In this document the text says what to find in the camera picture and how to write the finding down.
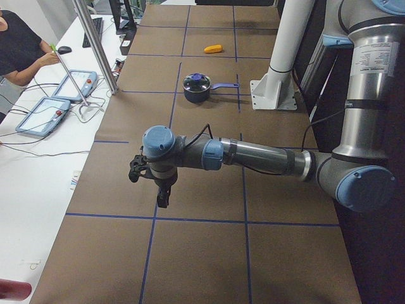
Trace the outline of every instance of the person's arm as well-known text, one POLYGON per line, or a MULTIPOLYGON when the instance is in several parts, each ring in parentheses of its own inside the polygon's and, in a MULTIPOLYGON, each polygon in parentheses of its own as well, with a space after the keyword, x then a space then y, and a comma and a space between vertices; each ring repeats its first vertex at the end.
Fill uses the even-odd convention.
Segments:
POLYGON ((52 48, 48 43, 46 43, 46 41, 41 40, 39 47, 44 53, 52 53, 52 48))
POLYGON ((13 71, 9 74, 4 75, 4 78, 18 86, 25 86, 30 83, 30 81, 34 78, 35 74, 39 71, 40 68, 46 65, 54 65, 58 62, 59 58, 56 56, 55 53, 52 53, 51 49, 51 53, 46 53, 44 56, 35 60, 34 63, 25 70, 22 70, 20 72, 13 71))

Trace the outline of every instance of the black shirt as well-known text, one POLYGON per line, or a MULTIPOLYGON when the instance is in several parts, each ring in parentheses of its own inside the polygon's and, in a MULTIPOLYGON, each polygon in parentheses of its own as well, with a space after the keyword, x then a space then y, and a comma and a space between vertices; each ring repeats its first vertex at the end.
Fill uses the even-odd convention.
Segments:
POLYGON ((12 11, 2 11, 8 29, 0 32, 0 75, 28 68, 45 53, 41 38, 12 11))

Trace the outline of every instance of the blue joint cap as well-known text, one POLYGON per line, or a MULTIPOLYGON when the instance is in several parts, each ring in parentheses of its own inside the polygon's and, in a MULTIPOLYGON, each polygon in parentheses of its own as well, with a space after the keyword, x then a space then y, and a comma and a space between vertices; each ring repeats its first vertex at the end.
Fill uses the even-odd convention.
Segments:
POLYGON ((201 155, 201 165, 205 170, 221 169, 223 159, 223 145, 220 141, 210 139, 204 146, 201 155))
POLYGON ((156 159, 167 154, 175 145, 175 135, 164 125, 155 125, 147 129, 142 138, 144 154, 149 159, 156 159))
POLYGON ((405 16, 404 0, 372 0, 380 10, 395 16, 405 16))
POLYGON ((350 49, 353 47, 353 42, 347 37, 323 34, 323 45, 331 49, 350 49))
POLYGON ((347 174, 336 188, 336 199, 355 212, 376 210, 391 199, 396 178, 384 167, 365 166, 347 174))

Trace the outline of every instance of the white table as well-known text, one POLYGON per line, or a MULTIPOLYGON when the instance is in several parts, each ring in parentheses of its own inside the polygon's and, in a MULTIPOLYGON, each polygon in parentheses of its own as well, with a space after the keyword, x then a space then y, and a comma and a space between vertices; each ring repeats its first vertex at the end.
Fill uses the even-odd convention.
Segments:
MULTIPOLYGON (((103 16, 103 19, 102 44, 112 67, 116 58, 122 60, 124 57, 120 53, 120 40, 115 35, 112 17, 103 16)), ((83 34, 80 20, 76 18, 57 45, 70 46, 73 50, 62 55, 64 62, 69 69, 95 71, 103 77, 92 49, 82 48, 83 34)), ((59 83, 65 75, 61 64, 45 66, 30 86, 35 81, 39 84, 59 83)), ((55 88, 44 90, 51 95, 55 88)), ((92 95, 104 98, 103 108, 107 107, 110 93, 105 82, 92 95)), ((40 89, 24 92, 13 108, 24 106, 31 109, 43 96, 40 89)), ((94 98, 89 98, 89 101, 102 103, 94 98)), ((73 110, 78 113, 78 106, 73 110)), ((85 110, 84 119, 96 111, 96 108, 85 110)), ((103 112, 100 111, 90 122, 80 123, 74 114, 67 113, 57 129, 43 141, 12 147, 37 154, 88 151, 102 118, 103 112)), ((22 119, 23 115, 8 114, 0 125, 0 135, 14 132, 22 119)), ((4 143, 37 139, 26 134, 0 137, 4 143)), ((70 189, 73 171, 82 170, 86 158, 87 153, 36 157, 0 146, 0 278, 29 282, 34 291, 73 194, 70 189)), ((30 298, 20 303, 29 303, 30 298)))

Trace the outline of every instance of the silver pole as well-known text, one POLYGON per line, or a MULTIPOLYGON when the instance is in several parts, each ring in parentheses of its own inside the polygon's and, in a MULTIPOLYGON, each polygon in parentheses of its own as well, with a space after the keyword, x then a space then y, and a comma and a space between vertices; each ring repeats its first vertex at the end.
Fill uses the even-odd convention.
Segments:
POLYGON ((55 51, 55 54, 56 54, 56 56, 59 58, 59 60, 60 60, 60 62, 61 62, 61 64, 62 64, 62 66, 63 66, 63 68, 65 69, 65 71, 66 71, 66 73, 68 74, 70 80, 72 81, 73 85, 75 86, 75 88, 76 88, 78 94, 79 94, 80 97, 82 98, 82 101, 83 101, 84 105, 89 106, 89 103, 87 102, 86 97, 84 97, 81 88, 78 87, 78 85, 77 85, 75 79, 74 79, 73 76, 71 75, 71 73, 70 73, 68 67, 67 67, 66 64, 65 64, 65 62, 63 62, 62 56, 58 53, 58 51, 55 51))
POLYGON ((89 10, 87 9, 87 6, 84 1, 82 0, 72 0, 72 1, 75 7, 76 14, 80 19, 80 22, 82 23, 84 32, 89 38, 91 48, 93 49, 94 52, 94 56, 96 56, 96 60, 101 68, 101 72, 104 75, 109 90, 111 91, 112 95, 115 95, 118 90, 118 86, 116 84, 113 72, 111 71, 108 65, 106 54, 101 45, 101 41, 98 38, 96 29, 94 28, 93 22, 89 14, 89 10))

